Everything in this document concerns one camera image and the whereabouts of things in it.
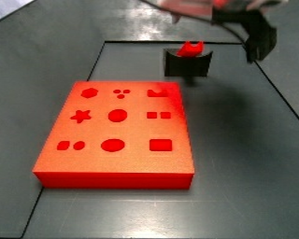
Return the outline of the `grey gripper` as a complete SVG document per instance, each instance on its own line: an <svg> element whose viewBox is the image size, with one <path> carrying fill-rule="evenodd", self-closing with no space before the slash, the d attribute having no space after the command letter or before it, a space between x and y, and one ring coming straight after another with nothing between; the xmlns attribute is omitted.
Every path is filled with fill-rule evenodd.
<svg viewBox="0 0 299 239"><path fill-rule="evenodd" d="M212 16L213 10L241 13L253 10L265 12L284 6L290 0L159 0L159 7L171 12L173 22L181 15Z"/></svg>

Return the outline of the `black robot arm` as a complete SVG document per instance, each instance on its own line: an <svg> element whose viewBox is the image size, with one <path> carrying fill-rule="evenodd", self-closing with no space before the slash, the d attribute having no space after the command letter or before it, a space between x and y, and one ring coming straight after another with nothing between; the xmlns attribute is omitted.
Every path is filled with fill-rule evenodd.
<svg viewBox="0 0 299 239"><path fill-rule="evenodd" d="M265 13L284 6L290 0L159 0L158 7L178 22L183 16L209 17L213 23L240 24L249 38L245 42L248 62L262 61L277 44L277 28Z"/></svg>

